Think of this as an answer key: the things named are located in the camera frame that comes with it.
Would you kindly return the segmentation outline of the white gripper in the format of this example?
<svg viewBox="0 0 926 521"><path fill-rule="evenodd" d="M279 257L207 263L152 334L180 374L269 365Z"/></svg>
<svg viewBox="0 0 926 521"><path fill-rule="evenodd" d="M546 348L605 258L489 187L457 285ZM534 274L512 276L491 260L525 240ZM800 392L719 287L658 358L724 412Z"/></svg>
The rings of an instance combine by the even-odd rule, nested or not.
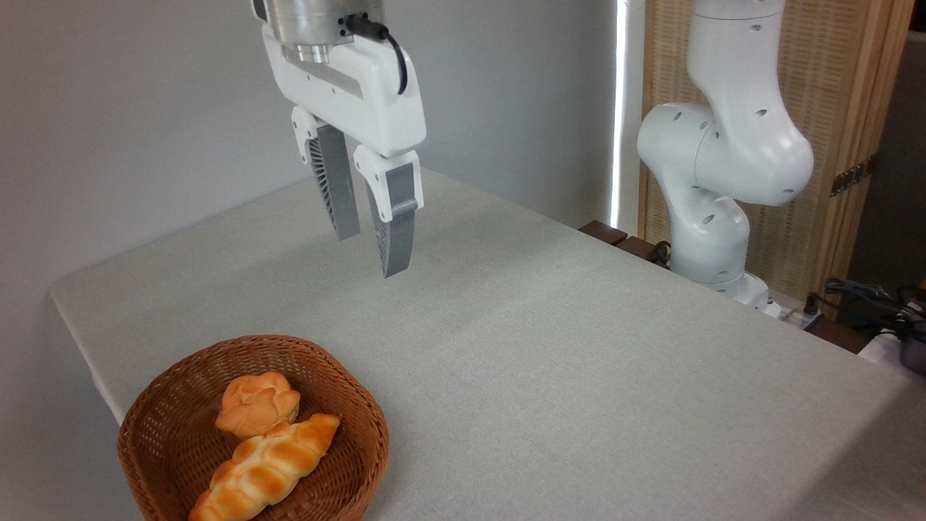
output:
<svg viewBox="0 0 926 521"><path fill-rule="evenodd" d="M414 149L427 135L412 60L404 59L408 83L399 95L397 56L389 43L357 37L331 47L328 63L318 64L299 62L268 25L262 36L276 85L295 105L291 121L300 158L311 168L338 240L360 233L348 135L363 144L353 159L366 182L383 276L407 270L415 213L424 206Z"/></svg>

